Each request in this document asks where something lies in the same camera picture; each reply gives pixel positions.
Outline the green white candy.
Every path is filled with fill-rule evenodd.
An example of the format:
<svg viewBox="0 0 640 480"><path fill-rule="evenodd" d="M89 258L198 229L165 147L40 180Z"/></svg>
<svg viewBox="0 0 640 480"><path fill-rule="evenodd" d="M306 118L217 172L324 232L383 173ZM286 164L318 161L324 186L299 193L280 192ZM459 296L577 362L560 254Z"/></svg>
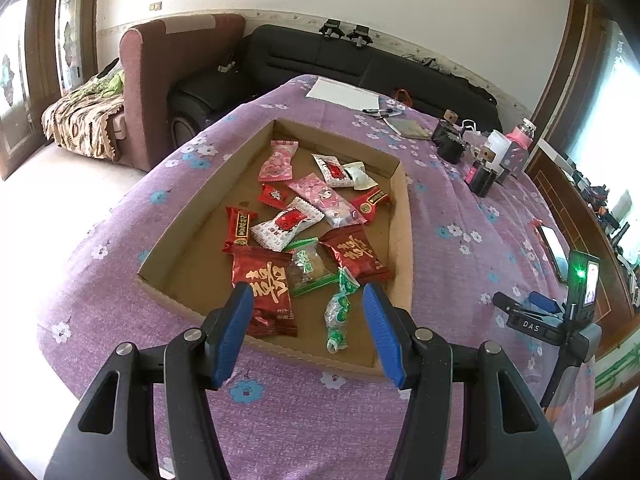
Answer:
<svg viewBox="0 0 640 480"><path fill-rule="evenodd" d="M347 348L347 324L350 313L349 298L358 292L360 284L346 266L337 274L338 291L332 296L324 311L326 324L326 350L335 354Z"/></svg>

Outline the long pink snack packet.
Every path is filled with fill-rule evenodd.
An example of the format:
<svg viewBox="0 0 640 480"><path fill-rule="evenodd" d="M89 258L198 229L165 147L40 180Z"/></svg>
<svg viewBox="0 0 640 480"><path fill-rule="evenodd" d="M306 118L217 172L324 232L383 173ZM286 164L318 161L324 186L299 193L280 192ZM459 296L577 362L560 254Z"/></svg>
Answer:
<svg viewBox="0 0 640 480"><path fill-rule="evenodd" d="M273 140L270 143L271 154L258 172L259 182L285 182L293 179L292 158L298 142L291 140Z"/></svg>

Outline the red gold candy bar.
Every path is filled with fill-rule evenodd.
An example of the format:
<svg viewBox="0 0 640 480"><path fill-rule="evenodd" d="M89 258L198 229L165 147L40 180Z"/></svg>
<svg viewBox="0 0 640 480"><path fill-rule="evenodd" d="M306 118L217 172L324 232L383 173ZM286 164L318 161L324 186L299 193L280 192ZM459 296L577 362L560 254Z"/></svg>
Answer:
<svg viewBox="0 0 640 480"><path fill-rule="evenodd" d="M231 254L236 246L247 246L250 240L250 226L257 219L255 211L227 206L228 234L222 251Z"/></svg>

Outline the red gold-seal candy bar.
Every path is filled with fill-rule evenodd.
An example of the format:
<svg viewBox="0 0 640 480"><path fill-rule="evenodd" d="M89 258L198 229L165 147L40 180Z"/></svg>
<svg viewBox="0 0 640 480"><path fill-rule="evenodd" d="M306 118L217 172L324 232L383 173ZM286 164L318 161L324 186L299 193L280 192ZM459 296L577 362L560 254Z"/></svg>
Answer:
<svg viewBox="0 0 640 480"><path fill-rule="evenodd" d="M364 220L371 222L374 220L378 208L390 203L390 196L382 188L376 186L354 198L350 203L363 216Z"/></svg>

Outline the white paper sheet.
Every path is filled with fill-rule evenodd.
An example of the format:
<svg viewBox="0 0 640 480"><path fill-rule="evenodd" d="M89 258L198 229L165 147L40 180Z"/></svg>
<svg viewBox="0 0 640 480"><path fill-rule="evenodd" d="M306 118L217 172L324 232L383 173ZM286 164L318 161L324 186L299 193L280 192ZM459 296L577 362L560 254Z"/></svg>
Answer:
<svg viewBox="0 0 640 480"><path fill-rule="evenodd" d="M380 97L370 92L328 78L318 78L306 94L307 99L328 102L350 110L378 110Z"/></svg>

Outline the small red candy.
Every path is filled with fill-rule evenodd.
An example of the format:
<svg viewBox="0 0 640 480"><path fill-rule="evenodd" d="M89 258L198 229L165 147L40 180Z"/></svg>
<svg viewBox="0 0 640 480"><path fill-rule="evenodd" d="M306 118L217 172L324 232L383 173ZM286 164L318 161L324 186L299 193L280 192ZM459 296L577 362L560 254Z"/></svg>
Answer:
<svg viewBox="0 0 640 480"><path fill-rule="evenodd" d="M277 210L285 210L286 206L288 206L288 192L281 191L266 182L262 182L262 190L257 199L262 204Z"/></svg>

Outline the smartphone in red case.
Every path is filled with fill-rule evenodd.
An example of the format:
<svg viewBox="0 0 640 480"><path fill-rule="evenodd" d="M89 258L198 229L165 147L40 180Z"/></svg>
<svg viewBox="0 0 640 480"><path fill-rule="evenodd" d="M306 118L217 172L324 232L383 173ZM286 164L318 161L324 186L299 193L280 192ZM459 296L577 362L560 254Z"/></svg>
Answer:
<svg viewBox="0 0 640 480"><path fill-rule="evenodd" d="M541 241L549 262L559 282L566 284L568 278L567 253L561 245L555 230L545 226L541 221L534 221L535 231Z"/></svg>

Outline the clear green-edged snack bag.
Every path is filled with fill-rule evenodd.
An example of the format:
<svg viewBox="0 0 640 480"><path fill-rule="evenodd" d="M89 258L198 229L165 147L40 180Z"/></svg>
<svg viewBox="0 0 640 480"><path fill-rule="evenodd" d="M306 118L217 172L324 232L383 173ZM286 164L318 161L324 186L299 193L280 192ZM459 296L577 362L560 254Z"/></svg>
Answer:
<svg viewBox="0 0 640 480"><path fill-rule="evenodd" d="M292 297L299 297L337 282L337 274L328 269L318 252L318 246L318 237L311 237L296 240L284 248L291 256L286 276Z"/></svg>

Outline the white cylindrical jar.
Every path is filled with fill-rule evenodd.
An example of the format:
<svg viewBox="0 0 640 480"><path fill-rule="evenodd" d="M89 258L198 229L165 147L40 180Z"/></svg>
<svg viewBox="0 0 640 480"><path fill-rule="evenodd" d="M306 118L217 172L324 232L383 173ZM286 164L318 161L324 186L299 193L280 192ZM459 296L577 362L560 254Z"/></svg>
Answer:
<svg viewBox="0 0 640 480"><path fill-rule="evenodd" d="M488 162L488 167L492 170L495 170L497 174L501 174L503 172L501 162L504 155L510 148L511 143L512 141L508 139L504 134L502 134L498 130L494 130L491 131L484 144L485 148L488 148L489 151L492 151L495 154L492 161Z"/></svg>

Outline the white red square snack packet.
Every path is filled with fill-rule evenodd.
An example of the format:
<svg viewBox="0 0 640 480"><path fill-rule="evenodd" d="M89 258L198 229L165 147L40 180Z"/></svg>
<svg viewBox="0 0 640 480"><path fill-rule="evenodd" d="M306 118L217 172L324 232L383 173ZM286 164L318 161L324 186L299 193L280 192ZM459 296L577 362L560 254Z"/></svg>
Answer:
<svg viewBox="0 0 640 480"><path fill-rule="evenodd" d="M250 234L263 248L282 252L297 234L324 219L324 214L300 197L294 198L273 219L250 228Z"/></svg>

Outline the large red gold-character packet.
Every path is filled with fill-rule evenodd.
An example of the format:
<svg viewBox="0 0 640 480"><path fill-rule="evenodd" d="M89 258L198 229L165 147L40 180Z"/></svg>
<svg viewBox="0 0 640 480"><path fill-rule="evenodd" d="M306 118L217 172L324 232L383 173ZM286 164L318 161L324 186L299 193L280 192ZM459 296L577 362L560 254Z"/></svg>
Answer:
<svg viewBox="0 0 640 480"><path fill-rule="evenodd" d="M234 246L231 253L231 283L249 284L254 298L247 335L254 338L276 335L296 337L298 329L286 274L292 255L258 246L240 245Z"/></svg>

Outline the wooden side cabinet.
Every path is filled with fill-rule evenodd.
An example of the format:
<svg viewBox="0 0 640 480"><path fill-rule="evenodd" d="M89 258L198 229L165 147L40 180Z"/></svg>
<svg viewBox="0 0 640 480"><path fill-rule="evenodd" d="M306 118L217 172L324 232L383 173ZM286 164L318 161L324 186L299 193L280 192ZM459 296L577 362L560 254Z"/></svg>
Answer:
<svg viewBox="0 0 640 480"><path fill-rule="evenodd" d="M536 151L526 174L546 201L568 247L600 258L596 316L602 328L597 356L617 348L639 327L627 281L596 217L566 173L543 151Z"/></svg>

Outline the small white sachet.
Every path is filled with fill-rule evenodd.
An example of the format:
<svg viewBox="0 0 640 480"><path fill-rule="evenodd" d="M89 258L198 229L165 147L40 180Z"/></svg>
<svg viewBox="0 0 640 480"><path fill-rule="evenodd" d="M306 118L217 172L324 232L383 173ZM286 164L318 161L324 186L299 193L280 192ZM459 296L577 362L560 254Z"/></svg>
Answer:
<svg viewBox="0 0 640 480"><path fill-rule="evenodd" d="M378 182L368 175L363 162L349 162L344 165L344 169L352 180L355 191L367 191L378 186Z"/></svg>

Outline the large pink cartoon packet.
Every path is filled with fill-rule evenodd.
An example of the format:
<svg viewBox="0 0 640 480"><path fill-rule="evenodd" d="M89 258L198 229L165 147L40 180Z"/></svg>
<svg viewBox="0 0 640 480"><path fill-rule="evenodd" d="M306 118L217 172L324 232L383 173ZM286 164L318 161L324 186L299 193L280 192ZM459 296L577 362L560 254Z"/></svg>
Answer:
<svg viewBox="0 0 640 480"><path fill-rule="evenodd" d="M301 198L319 209L333 229L365 224L366 218L346 198L330 188L316 174L307 174L286 184Z"/></svg>

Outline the white red-print snack packet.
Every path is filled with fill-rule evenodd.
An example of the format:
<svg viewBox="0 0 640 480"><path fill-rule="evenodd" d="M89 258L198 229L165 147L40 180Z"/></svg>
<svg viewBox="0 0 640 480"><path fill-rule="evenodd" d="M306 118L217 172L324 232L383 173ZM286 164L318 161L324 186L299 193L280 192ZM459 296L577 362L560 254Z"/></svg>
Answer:
<svg viewBox="0 0 640 480"><path fill-rule="evenodd" d="M313 154L312 157L330 188L352 188L354 186L354 180L335 156Z"/></svg>

